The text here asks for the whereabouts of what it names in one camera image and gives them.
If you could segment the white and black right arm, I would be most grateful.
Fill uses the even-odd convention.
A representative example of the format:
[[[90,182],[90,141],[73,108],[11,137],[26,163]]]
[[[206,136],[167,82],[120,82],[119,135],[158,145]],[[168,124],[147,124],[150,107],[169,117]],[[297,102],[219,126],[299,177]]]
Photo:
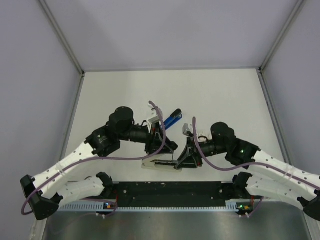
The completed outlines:
[[[206,162],[220,172],[245,169],[232,180],[237,197],[277,200],[319,221],[319,175],[280,161],[257,145],[237,138],[235,131],[224,122],[213,124],[210,131],[211,138],[207,138],[198,135],[194,125],[186,123],[182,127],[182,133],[190,143],[187,152],[197,165]]]

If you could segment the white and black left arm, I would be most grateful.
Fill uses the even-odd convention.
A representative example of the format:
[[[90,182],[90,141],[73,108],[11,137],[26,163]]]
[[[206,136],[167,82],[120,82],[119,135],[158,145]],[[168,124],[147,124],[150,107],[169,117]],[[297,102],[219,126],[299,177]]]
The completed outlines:
[[[40,174],[21,178],[26,198],[23,207],[30,206],[31,214],[40,221],[72,202],[109,199],[115,193],[112,178],[105,172],[93,175],[88,172],[99,160],[110,160],[122,141],[144,144],[146,156],[141,157],[142,160],[154,160],[178,148],[166,136],[159,108],[152,108],[152,117],[136,124],[131,108],[118,107],[104,126],[94,130],[68,156]]]

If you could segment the grey and black stapler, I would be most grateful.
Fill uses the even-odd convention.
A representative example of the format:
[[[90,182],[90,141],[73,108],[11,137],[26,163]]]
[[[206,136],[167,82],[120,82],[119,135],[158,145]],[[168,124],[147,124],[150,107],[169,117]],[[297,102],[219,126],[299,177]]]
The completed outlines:
[[[174,154],[174,150],[166,150],[164,153],[159,153],[152,157],[143,159],[141,162],[141,167],[148,170],[181,172],[181,170],[175,169],[178,161],[174,160]]]

